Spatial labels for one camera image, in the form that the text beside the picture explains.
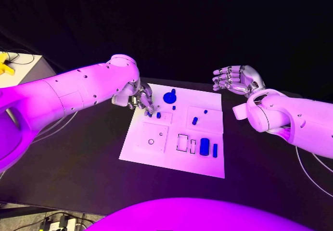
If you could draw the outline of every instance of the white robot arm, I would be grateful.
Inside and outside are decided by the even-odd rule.
[[[125,55],[114,55],[107,64],[0,89],[0,172],[17,162],[49,123],[110,98],[115,105],[154,111],[151,89]]]
[[[245,95],[247,103],[234,107],[236,119],[247,119],[258,132],[278,135],[294,146],[333,158],[333,104],[287,97],[265,88],[251,66],[213,71],[213,90]]]

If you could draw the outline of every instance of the small blue piece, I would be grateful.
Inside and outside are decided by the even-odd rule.
[[[208,138],[200,139],[200,155],[205,155],[205,156],[209,155],[209,139]]]
[[[192,124],[196,125],[198,117],[193,118]]]
[[[166,93],[163,96],[163,100],[166,103],[172,104],[176,102],[177,97],[176,97],[176,90],[173,89],[172,92]]]
[[[213,144],[213,158],[218,158],[218,144]]]

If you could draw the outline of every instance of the dark table surface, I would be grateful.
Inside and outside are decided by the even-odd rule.
[[[212,85],[147,83],[212,92]],[[245,97],[222,94],[225,179],[118,160],[134,111],[111,100],[78,112],[65,129],[32,144],[0,180],[0,201],[108,215],[147,200],[196,197],[265,210],[316,230],[333,230],[333,198],[310,182],[296,147],[238,121]],[[333,174],[300,150],[306,169],[333,192]],[[324,159],[333,167],[332,160]]]

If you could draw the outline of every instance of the blue block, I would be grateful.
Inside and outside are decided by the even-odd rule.
[[[192,124],[196,125],[198,117],[193,118]]]
[[[176,97],[176,90],[173,89],[172,92],[167,92],[163,96],[163,100],[166,103],[172,104],[176,102],[177,97]]]
[[[209,139],[200,139],[200,155],[209,155]]]
[[[213,144],[213,158],[218,158],[218,144]]]

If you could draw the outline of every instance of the black backdrop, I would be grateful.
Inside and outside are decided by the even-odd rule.
[[[281,1],[4,1],[0,44],[56,72],[130,55],[143,77],[210,83],[251,65],[265,85],[333,101],[332,6]]]

